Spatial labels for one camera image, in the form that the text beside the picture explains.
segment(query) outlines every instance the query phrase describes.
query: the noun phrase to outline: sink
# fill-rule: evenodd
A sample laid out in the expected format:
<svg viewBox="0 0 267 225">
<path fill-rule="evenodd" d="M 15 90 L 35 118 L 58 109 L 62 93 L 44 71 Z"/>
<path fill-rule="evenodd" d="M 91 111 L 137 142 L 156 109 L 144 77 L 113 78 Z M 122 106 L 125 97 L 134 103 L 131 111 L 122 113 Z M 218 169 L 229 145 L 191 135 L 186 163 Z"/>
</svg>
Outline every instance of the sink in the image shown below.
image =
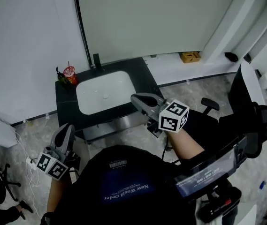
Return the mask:
<svg viewBox="0 0 267 225">
<path fill-rule="evenodd" d="M 129 75 L 118 71 L 79 83 L 76 93 L 80 111 L 91 115 L 130 103 L 136 91 Z"/>
</svg>

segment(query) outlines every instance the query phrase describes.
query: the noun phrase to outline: person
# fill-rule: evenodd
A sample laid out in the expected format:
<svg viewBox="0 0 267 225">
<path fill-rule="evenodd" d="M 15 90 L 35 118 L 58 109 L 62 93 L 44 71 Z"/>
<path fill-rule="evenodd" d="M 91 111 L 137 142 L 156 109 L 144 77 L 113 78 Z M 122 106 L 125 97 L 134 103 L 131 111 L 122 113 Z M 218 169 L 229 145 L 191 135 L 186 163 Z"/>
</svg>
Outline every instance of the person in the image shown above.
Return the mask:
<svg viewBox="0 0 267 225">
<path fill-rule="evenodd" d="M 26 220 L 23 210 L 28 210 L 30 213 L 33 213 L 31 207 L 24 200 L 20 201 L 18 205 L 7 210 L 0 210 L 0 225 L 12 223 L 20 216 Z"/>
<path fill-rule="evenodd" d="M 167 133 L 179 159 L 190 159 L 204 149 L 183 129 Z M 46 224 L 180 221 L 196 224 L 196 202 L 185 203 L 166 181 L 178 166 L 148 151 L 126 145 L 103 149 L 71 184 L 69 173 L 52 180 Z"/>
</svg>

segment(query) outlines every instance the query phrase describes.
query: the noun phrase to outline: foot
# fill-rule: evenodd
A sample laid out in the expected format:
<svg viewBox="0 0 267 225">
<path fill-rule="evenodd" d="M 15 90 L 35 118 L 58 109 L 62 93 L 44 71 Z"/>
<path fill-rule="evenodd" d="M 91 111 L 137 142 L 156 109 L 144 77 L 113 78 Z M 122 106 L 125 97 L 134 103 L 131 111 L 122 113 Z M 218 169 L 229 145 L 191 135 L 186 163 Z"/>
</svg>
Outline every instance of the foot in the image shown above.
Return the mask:
<svg viewBox="0 0 267 225">
<path fill-rule="evenodd" d="M 30 213 L 33 213 L 33 210 L 31 209 L 31 207 L 24 200 L 20 201 L 20 206 L 28 210 Z"/>
<path fill-rule="evenodd" d="M 26 220 L 25 215 L 23 214 L 23 211 L 20 211 L 20 216 L 22 217 L 22 219 Z"/>
</svg>

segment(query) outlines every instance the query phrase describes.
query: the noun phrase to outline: red cup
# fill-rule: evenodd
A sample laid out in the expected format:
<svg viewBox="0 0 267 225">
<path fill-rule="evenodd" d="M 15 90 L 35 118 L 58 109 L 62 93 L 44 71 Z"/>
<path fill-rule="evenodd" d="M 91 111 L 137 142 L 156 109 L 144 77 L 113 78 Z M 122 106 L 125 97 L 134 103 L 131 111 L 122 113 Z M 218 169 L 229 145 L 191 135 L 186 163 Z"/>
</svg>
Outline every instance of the red cup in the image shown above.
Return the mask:
<svg viewBox="0 0 267 225">
<path fill-rule="evenodd" d="M 75 68 L 73 66 L 68 66 L 64 71 L 63 75 L 69 80 L 71 84 L 77 84 L 77 76 L 75 73 Z"/>
</svg>

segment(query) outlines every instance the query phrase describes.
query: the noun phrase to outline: gray floor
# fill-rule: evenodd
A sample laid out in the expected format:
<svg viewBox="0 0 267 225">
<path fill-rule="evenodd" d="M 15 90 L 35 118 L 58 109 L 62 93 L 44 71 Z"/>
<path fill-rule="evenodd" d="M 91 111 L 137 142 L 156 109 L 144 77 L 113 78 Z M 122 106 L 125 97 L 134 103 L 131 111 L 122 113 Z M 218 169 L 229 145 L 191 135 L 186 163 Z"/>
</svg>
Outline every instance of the gray floor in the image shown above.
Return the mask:
<svg viewBox="0 0 267 225">
<path fill-rule="evenodd" d="M 234 75 L 219 76 L 190 83 L 172 85 L 161 88 L 161 92 L 164 97 L 176 98 L 190 106 L 191 109 L 201 112 L 205 109 L 201 104 L 201 98 L 210 98 L 219 103 L 220 111 L 211 111 L 209 115 L 219 118 L 220 116 L 232 114 L 227 99 L 227 92 L 230 89 L 233 77 Z M 31 158 L 37 158 L 39 152 L 49 144 L 51 136 L 57 128 L 57 115 L 54 114 L 51 115 L 49 119 L 41 118 L 35 120 L 33 124 L 26 123 L 19 125 L 16 131 L 21 135 L 21 142 L 23 142 L 29 156 Z M 155 138 L 146 130 L 146 127 L 142 125 L 95 141 L 93 144 L 89 145 L 89 152 L 90 156 L 93 157 L 105 147 L 115 144 L 126 144 L 148 150 L 157 156 L 161 156 L 165 139 L 164 135 L 161 135 L 159 139 Z M 167 152 L 165 160 L 170 162 L 176 160 L 174 152 Z M 29 186 L 29 180 L 26 176 L 26 163 L 23 148 L 20 145 L 9 149 L 0 147 L 0 167 L 3 168 L 5 163 L 11 164 L 9 178 L 22 184 L 21 188 L 16 187 L 13 189 L 14 193 L 19 199 L 25 199 L 30 205 L 33 205 L 33 195 Z M 27 171 L 30 178 L 31 173 L 29 168 Z M 37 171 L 33 171 L 33 183 L 37 182 L 37 178 Z M 229 180 L 242 191 L 242 202 L 254 202 L 257 204 L 257 224 L 260 224 L 267 210 L 267 185 L 263 190 L 259 190 L 261 182 L 263 180 L 267 181 L 267 142 L 263 146 L 261 155 L 256 159 L 247 159 Z M 35 194 L 35 207 L 40 215 L 43 215 L 46 210 L 50 183 L 51 180 L 49 177 L 40 174 L 39 183 L 37 185 L 31 184 Z M 16 204 L 16 202 L 12 201 L 10 195 L 7 194 L 6 200 L 0 205 L 0 208 L 7 209 Z M 11 224 L 40 224 L 40 218 L 36 213 L 26 213 L 26 217 L 26 222 L 19 218 Z"/>
</svg>

